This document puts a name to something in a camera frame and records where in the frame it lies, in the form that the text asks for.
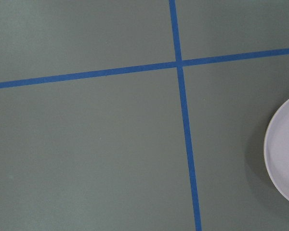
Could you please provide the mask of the pink plate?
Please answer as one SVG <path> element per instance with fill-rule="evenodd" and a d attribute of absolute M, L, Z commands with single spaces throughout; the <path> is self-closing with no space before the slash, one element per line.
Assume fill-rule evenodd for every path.
<path fill-rule="evenodd" d="M 289 99 L 277 109 L 268 124 L 263 156 L 270 180 L 289 201 Z"/>

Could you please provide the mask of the brown paper table cover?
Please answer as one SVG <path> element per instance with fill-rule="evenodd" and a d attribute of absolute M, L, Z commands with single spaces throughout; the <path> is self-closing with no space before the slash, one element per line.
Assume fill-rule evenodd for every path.
<path fill-rule="evenodd" d="M 0 231 L 289 231 L 288 98 L 289 0 L 0 0 Z"/>

